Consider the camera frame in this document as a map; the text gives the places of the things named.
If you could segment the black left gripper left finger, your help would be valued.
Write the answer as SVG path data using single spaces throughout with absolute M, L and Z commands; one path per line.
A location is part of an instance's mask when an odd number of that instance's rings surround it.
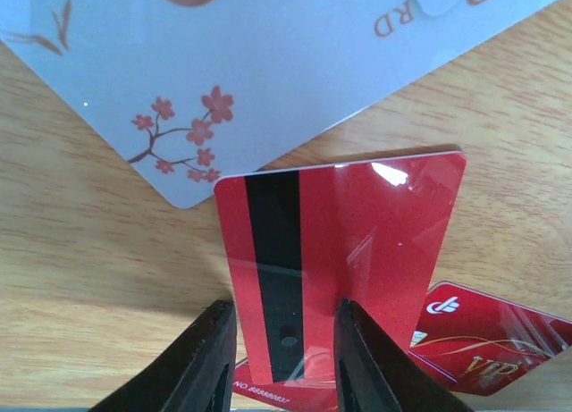
M 92 411 L 228 411 L 237 352 L 233 302 L 216 300 L 144 370 Z

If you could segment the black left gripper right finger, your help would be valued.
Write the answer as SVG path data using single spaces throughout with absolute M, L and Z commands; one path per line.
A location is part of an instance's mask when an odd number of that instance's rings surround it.
M 340 411 L 469 411 L 422 371 L 356 301 L 342 299 L 334 318 Z

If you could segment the white card under arm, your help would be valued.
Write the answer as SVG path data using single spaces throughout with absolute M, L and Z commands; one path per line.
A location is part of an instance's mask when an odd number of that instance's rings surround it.
M 1 39 L 170 204 L 253 172 L 557 0 L 1 0 Z

